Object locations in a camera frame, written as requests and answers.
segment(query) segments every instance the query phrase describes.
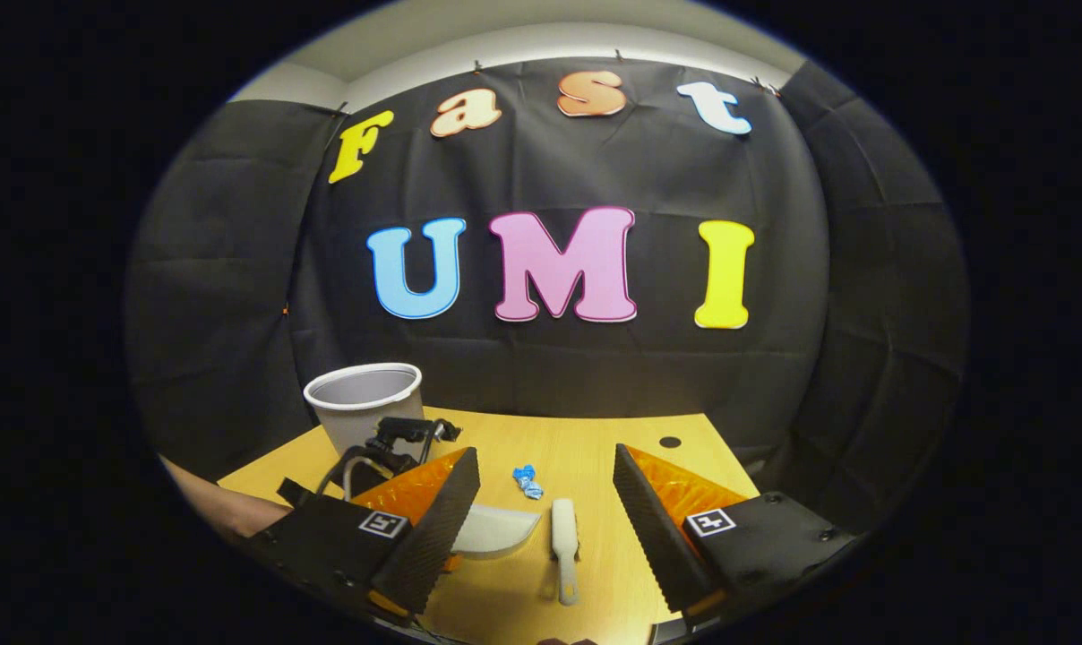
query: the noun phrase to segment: pink letter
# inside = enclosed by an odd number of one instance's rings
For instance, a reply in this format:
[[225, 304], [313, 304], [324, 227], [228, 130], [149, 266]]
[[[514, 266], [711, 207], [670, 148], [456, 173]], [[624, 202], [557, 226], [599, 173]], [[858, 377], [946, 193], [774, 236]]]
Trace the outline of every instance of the pink letter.
[[636, 303], [628, 298], [624, 273], [624, 237], [635, 221], [629, 209], [586, 210], [569, 238], [569, 248], [562, 252], [532, 212], [496, 218], [489, 232], [501, 238], [505, 274], [505, 294], [494, 310], [497, 317], [510, 322], [537, 318], [540, 307], [529, 299], [531, 278], [545, 310], [560, 318], [573, 287], [583, 277], [585, 294], [573, 306], [579, 318], [594, 322], [635, 318]]

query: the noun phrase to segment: blue crumpled paper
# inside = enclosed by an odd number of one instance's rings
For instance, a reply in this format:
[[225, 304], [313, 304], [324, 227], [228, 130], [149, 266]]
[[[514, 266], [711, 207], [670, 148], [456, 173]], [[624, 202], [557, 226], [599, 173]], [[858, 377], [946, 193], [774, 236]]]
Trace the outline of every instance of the blue crumpled paper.
[[541, 499], [541, 496], [544, 495], [544, 489], [538, 486], [537, 482], [533, 482], [537, 474], [532, 464], [526, 464], [524, 469], [513, 469], [513, 478], [517, 481], [517, 486], [529, 499]]

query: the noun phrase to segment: white dustpan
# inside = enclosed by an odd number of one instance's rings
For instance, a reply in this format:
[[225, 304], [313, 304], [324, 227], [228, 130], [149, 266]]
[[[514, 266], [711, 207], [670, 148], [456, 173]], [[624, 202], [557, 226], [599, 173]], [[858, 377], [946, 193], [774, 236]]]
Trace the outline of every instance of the white dustpan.
[[503, 558], [525, 543], [540, 518], [537, 513], [473, 503], [452, 550], [469, 560]]

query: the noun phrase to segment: brush handle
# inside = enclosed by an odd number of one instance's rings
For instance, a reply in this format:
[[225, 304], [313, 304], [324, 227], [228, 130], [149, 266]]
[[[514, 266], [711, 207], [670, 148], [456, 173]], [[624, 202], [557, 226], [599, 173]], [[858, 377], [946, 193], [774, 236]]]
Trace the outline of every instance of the brush handle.
[[558, 555], [560, 564], [560, 604], [577, 604], [577, 567], [572, 555]]

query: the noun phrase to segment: blue letter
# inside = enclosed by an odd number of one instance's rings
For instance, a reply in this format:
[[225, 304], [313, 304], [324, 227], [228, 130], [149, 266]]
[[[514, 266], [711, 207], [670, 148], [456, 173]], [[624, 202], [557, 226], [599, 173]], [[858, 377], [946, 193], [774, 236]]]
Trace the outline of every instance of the blue letter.
[[677, 87], [676, 91], [681, 95], [691, 97], [700, 118], [716, 130], [729, 134], [748, 134], [752, 130], [747, 119], [728, 114], [726, 105], [737, 105], [736, 96], [716, 90], [710, 82], [689, 82], [687, 85]]
[[373, 253], [373, 282], [378, 302], [398, 318], [434, 318], [454, 304], [460, 292], [458, 236], [465, 221], [456, 216], [427, 221], [423, 236], [434, 242], [434, 288], [415, 294], [406, 286], [406, 242], [409, 228], [384, 228], [366, 239]]

